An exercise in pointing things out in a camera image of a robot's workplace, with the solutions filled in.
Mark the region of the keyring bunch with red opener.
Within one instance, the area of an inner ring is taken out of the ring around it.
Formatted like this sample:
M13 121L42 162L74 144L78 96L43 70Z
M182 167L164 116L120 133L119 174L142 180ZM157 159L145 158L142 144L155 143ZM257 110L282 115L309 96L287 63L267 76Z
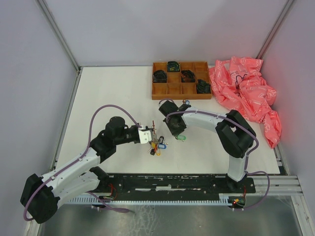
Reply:
M149 141L150 148L148 150L148 153L152 156L161 156L161 150L165 150L167 148L168 143L164 142L164 137L157 135L157 129L156 124L154 121L152 121L151 126L152 131L152 140Z

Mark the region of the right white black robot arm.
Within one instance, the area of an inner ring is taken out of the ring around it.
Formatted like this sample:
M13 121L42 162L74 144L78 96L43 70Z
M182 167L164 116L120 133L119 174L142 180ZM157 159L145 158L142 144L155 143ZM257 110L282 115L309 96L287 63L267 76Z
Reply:
M180 107L171 99L159 103L159 111L172 136L179 136L189 126L199 127L216 133L229 154L226 188L238 192L244 186L249 155L258 148L255 131L236 110L221 114L199 110L185 101Z

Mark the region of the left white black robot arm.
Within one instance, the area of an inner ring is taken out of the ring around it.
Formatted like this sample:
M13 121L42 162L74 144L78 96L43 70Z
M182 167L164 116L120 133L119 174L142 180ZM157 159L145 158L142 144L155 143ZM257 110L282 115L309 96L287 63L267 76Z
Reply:
M32 174L27 178L20 199L25 208L24 219L44 223L76 196L93 190L105 191L109 180L99 164L111 157L118 145L147 144L152 140L152 128L139 124L127 126L122 117L112 117L105 129L71 161L41 176Z

